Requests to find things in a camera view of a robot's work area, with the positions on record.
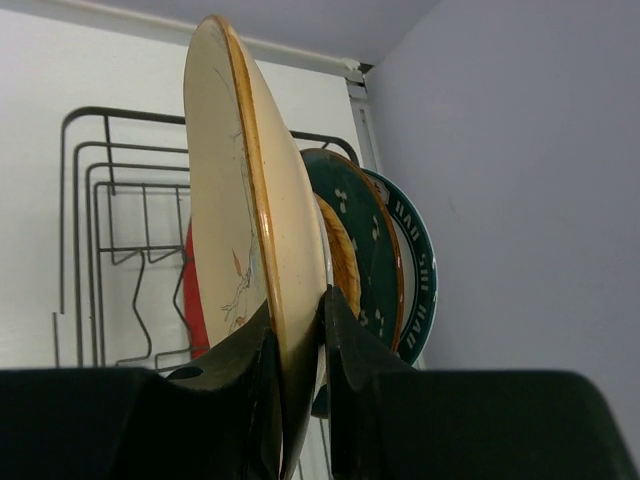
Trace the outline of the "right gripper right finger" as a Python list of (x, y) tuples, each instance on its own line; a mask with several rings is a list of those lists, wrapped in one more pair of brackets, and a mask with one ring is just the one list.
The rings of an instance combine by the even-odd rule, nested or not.
[(568, 371), (428, 370), (323, 296), (337, 479), (635, 479), (596, 386)]

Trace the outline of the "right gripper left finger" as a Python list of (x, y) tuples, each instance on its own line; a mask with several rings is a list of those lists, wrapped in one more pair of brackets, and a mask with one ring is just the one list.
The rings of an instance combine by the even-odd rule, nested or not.
[(167, 376), (144, 368), (5, 370), (5, 479), (273, 479), (277, 342), (261, 306)]

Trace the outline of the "red and teal floral plate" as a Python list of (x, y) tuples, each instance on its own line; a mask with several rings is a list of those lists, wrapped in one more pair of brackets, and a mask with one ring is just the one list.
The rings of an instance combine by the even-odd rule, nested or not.
[(184, 315), (191, 333), (193, 347), (191, 357), (196, 359), (206, 353), (210, 346), (200, 299), (191, 225), (187, 229), (185, 255), (186, 263), (183, 272)]

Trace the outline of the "white plate teal lettered rim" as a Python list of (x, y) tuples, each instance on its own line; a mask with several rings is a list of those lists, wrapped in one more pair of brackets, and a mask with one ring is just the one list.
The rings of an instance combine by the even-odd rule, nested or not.
[(404, 313), (397, 355), (413, 365), (429, 339), (438, 301), (437, 264), (426, 225), (409, 197), (383, 175), (365, 170), (392, 220), (400, 247)]

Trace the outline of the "beige bird branch plate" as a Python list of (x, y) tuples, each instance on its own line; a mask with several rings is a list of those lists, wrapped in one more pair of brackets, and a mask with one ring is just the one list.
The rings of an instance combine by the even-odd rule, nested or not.
[(299, 150), (255, 60), (221, 16), (196, 28), (184, 70), (191, 224), (211, 342), (270, 310), (290, 382), (314, 383), (315, 314), (330, 280)]

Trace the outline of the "dark teal blossom plate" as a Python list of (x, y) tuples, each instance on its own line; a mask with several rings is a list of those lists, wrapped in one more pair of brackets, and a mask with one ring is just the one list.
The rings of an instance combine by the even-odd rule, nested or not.
[(391, 351), (397, 350), (404, 310), (401, 255), (381, 197), (362, 169), (326, 149), (301, 152), (314, 194), (337, 213), (355, 249), (361, 282), (356, 317)]

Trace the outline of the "orange woven basket plate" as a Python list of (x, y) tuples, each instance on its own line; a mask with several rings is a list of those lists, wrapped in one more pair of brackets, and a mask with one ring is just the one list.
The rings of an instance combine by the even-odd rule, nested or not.
[(337, 213), (318, 194), (315, 198), (324, 220), (329, 242), (334, 285), (342, 290), (352, 313), (358, 317), (361, 311), (361, 282), (355, 249)]

